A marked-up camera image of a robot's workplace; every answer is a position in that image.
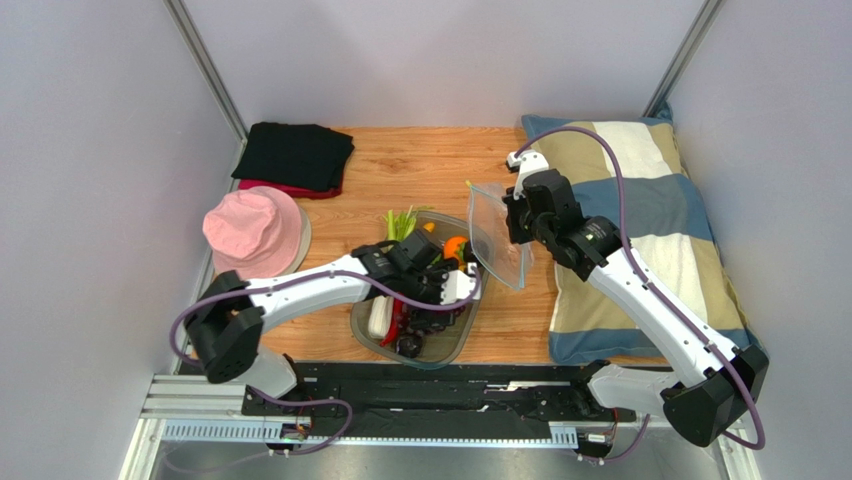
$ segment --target wooden table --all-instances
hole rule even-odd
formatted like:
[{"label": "wooden table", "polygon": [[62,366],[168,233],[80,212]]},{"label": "wooden table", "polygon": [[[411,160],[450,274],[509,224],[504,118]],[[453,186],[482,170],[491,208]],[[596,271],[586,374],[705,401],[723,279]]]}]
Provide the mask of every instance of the wooden table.
[{"label": "wooden table", "polygon": [[[473,183],[514,184],[504,166],[508,152],[524,141],[513,128],[336,128],[354,137],[343,194],[299,200],[313,227],[302,266],[331,262],[360,245],[384,239],[388,209],[428,205],[436,212],[467,218]],[[551,363],[547,332],[556,285],[550,254],[533,247],[535,263],[527,287],[516,292],[489,282],[464,350],[456,362]],[[349,327],[350,306],[332,307],[291,320],[270,331],[263,343],[297,360],[377,361],[385,357],[362,346]],[[619,363],[658,363],[619,357]]]}]

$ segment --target folded clothes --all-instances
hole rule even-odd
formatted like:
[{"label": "folded clothes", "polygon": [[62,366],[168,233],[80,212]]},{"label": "folded clothes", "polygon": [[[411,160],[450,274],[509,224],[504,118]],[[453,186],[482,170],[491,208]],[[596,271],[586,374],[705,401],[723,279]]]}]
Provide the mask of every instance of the folded clothes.
[{"label": "folded clothes", "polygon": [[307,188],[291,187],[272,182],[264,182],[263,180],[240,180],[240,184],[237,188],[239,190],[248,190],[254,187],[272,187],[290,195],[293,198],[311,198],[314,200],[336,197],[343,193],[342,183],[337,188],[332,188],[325,192],[315,192],[313,190],[308,190]]},{"label": "folded clothes", "polygon": [[231,176],[328,193],[340,190],[354,149],[351,136],[319,125],[257,123]]}]

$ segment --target transparent container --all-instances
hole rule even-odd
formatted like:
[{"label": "transparent container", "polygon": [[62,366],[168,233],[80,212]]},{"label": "transparent container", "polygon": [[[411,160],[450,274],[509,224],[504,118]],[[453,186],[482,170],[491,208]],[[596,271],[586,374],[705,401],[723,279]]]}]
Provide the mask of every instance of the transparent container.
[{"label": "transparent container", "polygon": [[509,210],[502,200],[504,193],[499,183],[470,186],[467,237],[482,266],[497,280],[520,290],[533,264],[532,247],[530,243],[513,244],[509,239]]},{"label": "transparent container", "polygon": [[[433,233],[441,241],[450,237],[468,237],[469,235],[467,223],[457,218],[429,211],[420,212],[417,215],[417,227],[422,227],[428,222],[435,224]],[[481,291],[485,292],[485,284],[489,275],[485,269],[480,268],[479,270],[480,275],[482,275]],[[448,365],[461,353],[464,342],[473,326],[476,312],[479,310],[479,302],[479,300],[471,302],[467,309],[456,317],[456,323],[452,327],[448,327],[440,333],[427,335],[423,341],[423,351],[417,358],[408,358],[397,354],[393,345],[381,347],[379,346],[381,339],[371,338],[368,335],[367,326],[370,321],[373,300],[356,303],[352,307],[349,322],[355,338],[370,350],[405,365],[424,370],[434,370]]]}]

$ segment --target red folded cloth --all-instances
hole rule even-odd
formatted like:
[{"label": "red folded cloth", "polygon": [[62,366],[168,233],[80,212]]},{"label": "red folded cloth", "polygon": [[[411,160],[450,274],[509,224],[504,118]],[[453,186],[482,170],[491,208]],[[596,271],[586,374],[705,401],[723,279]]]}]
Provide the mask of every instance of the red folded cloth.
[{"label": "red folded cloth", "polygon": [[315,192],[313,190],[308,190],[307,188],[299,188],[299,187],[291,187],[289,185],[281,185],[278,183],[265,182],[263,180],[240,180],[240,184],[237,187],[240,190],[248,190],[252,187],[272,187],[277,190],[281,190],[282,192],[290,195],[293,198],[313,198],[313,199],[322,199],[322,198],[331,198],[336,197],[343,193],[343,179],[340,180],[340,186],[337,188],[332,188],[330,190],[326,190],[324,192]]}]

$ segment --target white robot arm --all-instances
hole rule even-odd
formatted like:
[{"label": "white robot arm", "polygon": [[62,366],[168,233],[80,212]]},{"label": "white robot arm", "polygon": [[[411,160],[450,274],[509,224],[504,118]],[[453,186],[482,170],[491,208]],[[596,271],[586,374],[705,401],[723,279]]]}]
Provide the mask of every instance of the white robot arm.
[{"label": "white robot arm", "polygon": [[286,358],[260,344],[260,337],[287,320],[368,300],[379,294],[376,285],[445,310],[479,299],[475,267],[469,263],[462,272],[454,261],[435,262],[440,254],[431,234],[415,230],[402,242],[359,247],[330,264],[290,275],[243,281],[236,272],[225,272],[202,301],[234,297],[198,309],[183,323],[208,381],[234,380],[278,398],[296,386],[296,374]]},{"label": "white robot arm", "polygon": [[[709,445],[745,411],[731,375],[711,351],[715,346],[757,398],[769,361],[759,348],[740,350],[699,319],[661,282],[639,253],[622,245],[618,228],[604,217],[585,217],[568,180],[538,152],[509,155],[518,181],[503,197],[514,243],[537,240],[554,260],[573,270],[621,307],[669,361],[673,372],[625,369],[596,362],[587,386],[603,407],[666,417],[684,438]],[[627,248],[635,261],[631,262]],[[637,274],[636,268],[642,270]],[[666,305],[653,285],[707,341]]]}]

